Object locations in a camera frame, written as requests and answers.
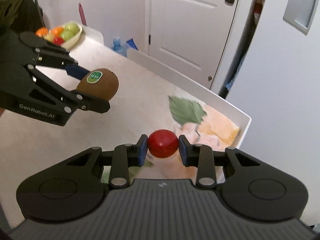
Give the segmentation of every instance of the blue cloth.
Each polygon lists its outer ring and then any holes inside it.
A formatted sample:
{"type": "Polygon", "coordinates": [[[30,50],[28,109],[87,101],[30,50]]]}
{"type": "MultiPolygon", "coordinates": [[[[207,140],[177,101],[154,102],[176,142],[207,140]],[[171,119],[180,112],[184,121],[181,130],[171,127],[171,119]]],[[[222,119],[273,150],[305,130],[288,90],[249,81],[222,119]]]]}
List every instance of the blue cloth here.
{"type": "Polygon", "coordinates": [[[131,48],[134,48],[134,49],[138,50],[138,47],[137,47],[136,44],[134,43],[133,39],[127,40],[127,44],[128,44],[131,48]]]}
{"type": "Polygon", "coordinates": [[[240,63],[239,63],[239,65],[238,65],[238,68],[237,68],[237,71],[236,71],[235,75],[234,75],[233,78],[230,80],[230,82],[229,82],[228,84],[226,84],[226,88],[228,89],[228,91],[230,91],[233,83],[235,82],[235,80],[236,80],[236,78],[237,78],[237,75],[238,75],[238,73],[239,73],[239,70],[240,70],[240,68],[241,68],[241,66],[242,66],[242,64],[243,64],[245,55],[246,55],[246,53],[243,55],[242,59],[240,60],[240,63]]]}

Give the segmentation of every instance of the red fruit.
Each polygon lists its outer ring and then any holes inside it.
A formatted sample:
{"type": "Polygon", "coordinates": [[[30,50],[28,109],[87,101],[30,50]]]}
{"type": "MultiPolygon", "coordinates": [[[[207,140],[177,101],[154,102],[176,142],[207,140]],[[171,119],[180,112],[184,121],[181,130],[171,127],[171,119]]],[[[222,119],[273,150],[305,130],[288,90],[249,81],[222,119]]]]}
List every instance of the red fruit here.
{"type": "Polygon", "coordinates": [[[64,43],[64,39],[61,37],[55,37],[53,39],[53,43],[60,46],[62,43],[64,43]]]}
{"type": "Polygon", "coordinates": [[[167,158],[173,155],[179,147],[177,136],[169,130],[157,130],[148,138],[148,149],[157,158],[167,158]]]}

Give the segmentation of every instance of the plastic bottle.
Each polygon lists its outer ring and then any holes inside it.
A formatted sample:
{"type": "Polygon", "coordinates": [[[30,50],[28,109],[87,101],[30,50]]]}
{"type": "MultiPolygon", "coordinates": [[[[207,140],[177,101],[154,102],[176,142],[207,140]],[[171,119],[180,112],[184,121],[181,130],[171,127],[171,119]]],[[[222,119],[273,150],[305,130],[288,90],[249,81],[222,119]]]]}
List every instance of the plastic bottle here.
{"type": "Polygon", "coordinates": [[[127,57],[127,49],[124,46],[121,46],[121,41],[119,37],[113,38],[113,48],[115,52],[121,54],[124,57],[127,57]]]}

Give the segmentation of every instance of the fruit bowl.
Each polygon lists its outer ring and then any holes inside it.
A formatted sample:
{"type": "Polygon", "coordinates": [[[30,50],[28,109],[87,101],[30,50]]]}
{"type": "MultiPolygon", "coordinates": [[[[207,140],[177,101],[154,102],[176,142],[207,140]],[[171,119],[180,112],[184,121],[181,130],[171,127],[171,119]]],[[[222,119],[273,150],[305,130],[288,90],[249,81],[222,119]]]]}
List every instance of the fruit bowl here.
{"type": "Polygon", "coordinates": [[[82,25],[81,25],[81,24],[78,24],[78,23],[76,23],[76,24],[79,26],[79,32],[78,32],[75,36],[73,36],[70,40],[67,40],[67,41],[65,41],[64,43],[62,43],[62,44],[61,44],[61,47],[70,50],[70,49],[73,48],[73,47],[77,44],[77,42],[79,41],[80,36],[81,36],[81,33],[82,33],[82,25]]]}

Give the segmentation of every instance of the pink handle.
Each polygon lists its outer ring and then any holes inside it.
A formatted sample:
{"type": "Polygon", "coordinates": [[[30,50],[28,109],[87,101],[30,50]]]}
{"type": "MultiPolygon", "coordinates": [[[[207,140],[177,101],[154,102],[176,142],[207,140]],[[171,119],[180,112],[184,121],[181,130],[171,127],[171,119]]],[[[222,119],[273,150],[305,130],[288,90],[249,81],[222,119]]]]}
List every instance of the pink handle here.
{"type": "Polygon", "coordinates": [[[85,21],[84,12],[83,12],[83,8],[81,6],[81,3],[79,3],[79,13],[80,13],[80,18],[81,18],[81,23],[83,25],[87,26],[87,22],[85,21]]]}

